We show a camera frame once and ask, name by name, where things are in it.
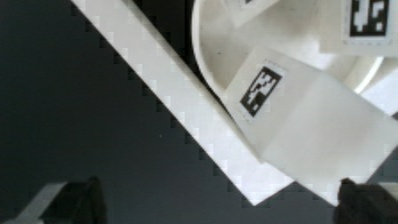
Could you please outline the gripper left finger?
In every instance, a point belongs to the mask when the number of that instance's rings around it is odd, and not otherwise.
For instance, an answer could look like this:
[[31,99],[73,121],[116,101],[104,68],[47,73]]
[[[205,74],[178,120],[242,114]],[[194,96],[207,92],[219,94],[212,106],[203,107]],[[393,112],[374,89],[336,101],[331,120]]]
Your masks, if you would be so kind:
[[100,179],[48,183],[11,224],[107,224]]

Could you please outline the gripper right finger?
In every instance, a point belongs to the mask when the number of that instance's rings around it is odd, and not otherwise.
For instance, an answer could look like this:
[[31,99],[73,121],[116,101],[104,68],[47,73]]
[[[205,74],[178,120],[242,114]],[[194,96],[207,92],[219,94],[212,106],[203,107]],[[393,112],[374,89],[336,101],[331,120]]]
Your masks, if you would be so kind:
[[398,183],[342,180],[334,224],[398,224]]

